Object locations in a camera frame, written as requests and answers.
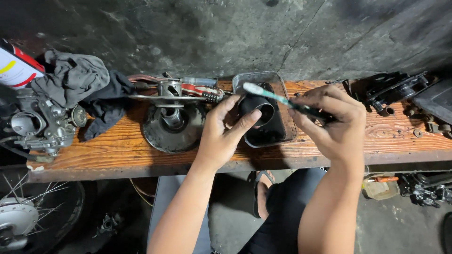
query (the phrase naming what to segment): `wheel hub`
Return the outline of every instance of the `wheel hub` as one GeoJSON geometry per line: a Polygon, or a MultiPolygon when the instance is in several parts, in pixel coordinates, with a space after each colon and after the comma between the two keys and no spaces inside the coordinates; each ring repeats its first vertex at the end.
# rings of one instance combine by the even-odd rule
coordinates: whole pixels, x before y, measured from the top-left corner
{"type": "Polygon", "coordinates": [[[33,202],[5,198],[0,203],[0,228],[12,227],[13,235],[28,234],[38,222],[39,212],[33,202]]]}

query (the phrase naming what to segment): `gray rag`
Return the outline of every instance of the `gray rag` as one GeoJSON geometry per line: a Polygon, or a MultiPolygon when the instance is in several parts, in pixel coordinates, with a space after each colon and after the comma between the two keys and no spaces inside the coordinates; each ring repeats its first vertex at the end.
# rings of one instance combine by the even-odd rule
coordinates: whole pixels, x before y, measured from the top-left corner
{"type": "Polygon", "coordinates": [[[77,55],[52,49],[44,54],[47,64],[55,67],[53,73],[31,81],[31,87],[44,94],[62,108],[73,108],[110,81],[108,70],[96,56],[77,55]]]}

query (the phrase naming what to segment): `green toothbrush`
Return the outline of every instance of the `green toothbrush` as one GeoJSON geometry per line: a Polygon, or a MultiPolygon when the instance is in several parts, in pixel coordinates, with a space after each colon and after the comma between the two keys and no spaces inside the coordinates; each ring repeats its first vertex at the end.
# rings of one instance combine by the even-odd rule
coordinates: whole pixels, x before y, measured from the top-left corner
{"type": "Polygon", "coordinates": [[[289,108],[296,109],[299,112],[301,112],[302,114],[305,114],[310,118],[315,118],[315,119],[319,120],[319,122],[322,125],[325,125],[325,124],[335,120],[333,115],[331,115],[330,113],[320,111],[320,109],[318,109],[318,108],[311,108],[306,105],[295,104],[283,96],[280,96],[280,95],[277,95],[270,91],[265,90],[264,88],[258,86],[257,84],[245,82],[243,84],[243,90],[247,91],[250,94],[255,94],[255,95],[260,95],[260,96],[264,96],[267,98],[275,99],[275,100],[281,102],[282,104],[288,106],[289,108]]]}

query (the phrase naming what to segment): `metal shaft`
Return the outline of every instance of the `metal shaft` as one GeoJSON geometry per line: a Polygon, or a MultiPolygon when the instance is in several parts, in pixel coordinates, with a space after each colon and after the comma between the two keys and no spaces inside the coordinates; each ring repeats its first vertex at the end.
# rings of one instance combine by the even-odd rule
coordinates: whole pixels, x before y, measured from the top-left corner
{"type": "Polygon", "coordinates": [[[178,130],[184,125],[184,119],[178,108],[162,108],[161,114],[163,120],[171,130],[178,130]]]}

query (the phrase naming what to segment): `wooden plank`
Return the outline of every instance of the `wooden plank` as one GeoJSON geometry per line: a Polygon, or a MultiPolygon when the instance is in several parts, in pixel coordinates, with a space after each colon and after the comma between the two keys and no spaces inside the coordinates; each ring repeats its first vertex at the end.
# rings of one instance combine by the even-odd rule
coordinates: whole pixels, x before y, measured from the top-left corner
{"type": "MultiPolygon", "coordinates": [[[[293,96],[296,92],[303,93],[325,84],[323,81],[286,81],[285,83],[290,96],[293,96]]],[[[224,89],[231,89],[228,82],[221,84],[221,86],[224,89]]],[[[371,155],[375,162],[381,158],[380,164],[384,164],[384,159],[389,154],[452,150],[452,141],[441,134],[424,131],[422,138],[416,138],[413,130],[415,128],[424,130],[423,123],[420,120],[408,119],[403,114],[404,106],[401,103],[395,103],[391,106],[396,112],[393,117],[384,118],[376,112],[367,114],[364,153],[371,155]]],[[[54,180],[98,179],[104,178],[106,175],[109,178],[114,178],[112,172],[121,175],[121,171],[125,174],[125,170],[135,172],[136,176],[145,176],[146,171],[150,170],[155,173],[148,173],[148,175],[171,175],[186,170],[193,161],[197,150],[169,155],[148,145],[141,135],[139,124],[145,110],[146,104],[139,103],[115,126],[99,137],[84,143],[75,138],[70,147],[60,150],[58,157],[51,164],[28,162],[28,167],[32,169],[31,173],[39,175],[39,181],[43,181],[43,178],[46,179],[45,181],[49,181],[52,178],[54,180]],[[83,175],[88,174],[87,172],[90,170],[97,173],[107,171],[109,173],[104,174],[104,176],[96,173],[91,175],[91,177],[96,178],[84,178],[83,175]]],[[[432,154],[434,153],[427,156],[428,160],[438,160],[432,154]]],[[[452,155],[447,157],[448,154],[451,153],[442,155],[442,160],[452,160],[452,155]]],[[[292,166],[305,167],[303,165],[307,165],[309,167],[313,163],[308,160],[313,157],[323,158],[314,142],[305,133],[300,132],[296,141],[282,146],[254,149],[243,142],[239,144],[237,152],[228,163],[227,168],[233,170],[234,163],[238,165],[238,162],[249,161],[250,158],[253,161],[262,162],[284,159],[292,161],[290,163],[292,166]]]]}

